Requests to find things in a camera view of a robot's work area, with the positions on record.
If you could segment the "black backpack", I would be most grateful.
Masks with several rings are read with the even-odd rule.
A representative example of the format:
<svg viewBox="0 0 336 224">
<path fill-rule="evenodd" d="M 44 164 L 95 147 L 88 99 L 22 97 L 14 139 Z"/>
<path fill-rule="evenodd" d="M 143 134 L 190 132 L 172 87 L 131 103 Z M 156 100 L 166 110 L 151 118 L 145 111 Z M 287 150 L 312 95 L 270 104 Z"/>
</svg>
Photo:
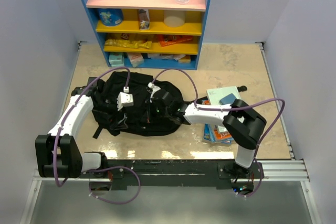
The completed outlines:
<svg viewBox="0 0 336 224">
<path fill-rule="evenodd" d="M 155 112 L 154 106 L 150 102 L 150 93 L 147 90 L 149 82 L 168 91 L 178 101 L 186 102 L 181 91 L 174 84 L 168 81 L 157 81 L 153 76 L 147 74 L 124 71 L 112 73 L 107 81 L 89 78 L 87 88 L 96 87 L 99 93 L 98 98 L 93 100 L 94 108 L 97 111 L 92 111 L 92 114 L 98 124 L 93 138 L 97 138 L 103 129 L 113 136 L 117 136 L 121 132 L 140 136 L 165 136 L 174 133 L 180 125 L 158 116 Z M 123 91 L 124 87 L 129 87 L 134 105 L 122 109 L 126 115 L 125 121 L 108 122 L 104 110 L 104 100 L 108 98 L 117 102 L 119 92 Z"/>
</svg>

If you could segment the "blue wallet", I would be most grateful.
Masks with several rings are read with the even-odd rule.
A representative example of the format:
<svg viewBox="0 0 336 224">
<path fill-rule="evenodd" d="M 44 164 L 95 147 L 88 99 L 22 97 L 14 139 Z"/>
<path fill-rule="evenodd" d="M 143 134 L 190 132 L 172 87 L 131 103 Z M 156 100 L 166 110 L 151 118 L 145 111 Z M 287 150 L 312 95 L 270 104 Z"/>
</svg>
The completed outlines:
<svg viewBox="0 0 336 224">
<path fill-rule="evenodd" d="M 225 97 L 221 98 L 219 103 L 220 105 L 232 104 L 236 99 L 236 96 L 233 93 L 230 93 Z"/>
</svg>

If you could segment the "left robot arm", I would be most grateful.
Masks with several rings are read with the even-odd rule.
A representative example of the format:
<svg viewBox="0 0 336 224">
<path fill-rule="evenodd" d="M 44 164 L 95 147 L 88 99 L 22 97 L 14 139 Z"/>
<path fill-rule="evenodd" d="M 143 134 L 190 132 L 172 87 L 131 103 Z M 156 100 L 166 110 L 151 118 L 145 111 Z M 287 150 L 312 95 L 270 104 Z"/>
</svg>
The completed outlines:
<svg viewBox="0 0 336 224">
<path fill-rule="evenodd" d="M 87 115 L 97 111 L 93 100 L 98 98 L 98 94 L 96 87 L 76 87 L 57 124 L 46 135 L 37 136 L 35 151 L 41 177 L 54 178 L 59 183 L 59 178 L 78 178 L 86 172 L 97 178 L 108 174 L 109 165 L 103 152 L 82 154 L 76 143 Z"/>
</svg>

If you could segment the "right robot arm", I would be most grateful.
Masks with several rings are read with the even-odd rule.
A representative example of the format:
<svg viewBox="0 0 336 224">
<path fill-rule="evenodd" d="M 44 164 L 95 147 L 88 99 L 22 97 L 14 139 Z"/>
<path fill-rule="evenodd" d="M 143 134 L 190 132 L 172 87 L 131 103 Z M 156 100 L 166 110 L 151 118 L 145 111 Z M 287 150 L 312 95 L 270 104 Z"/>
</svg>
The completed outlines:
<svg viewBox="0 0 336 224">
<path fill-rule="evenodd" d="M 151 92 L 150 102 L 160 116 L 178 125 L 223 126 L 238 144 L 235 161 L 225 166 L 225 172 L 239 178 L 246 178 L 252 173 L 258 141 L 267 121 L 243 100 L 236 99 L 226 105 L 188 104 L 178 101 L 168 91 L 159 89 Z"/>
</svg>

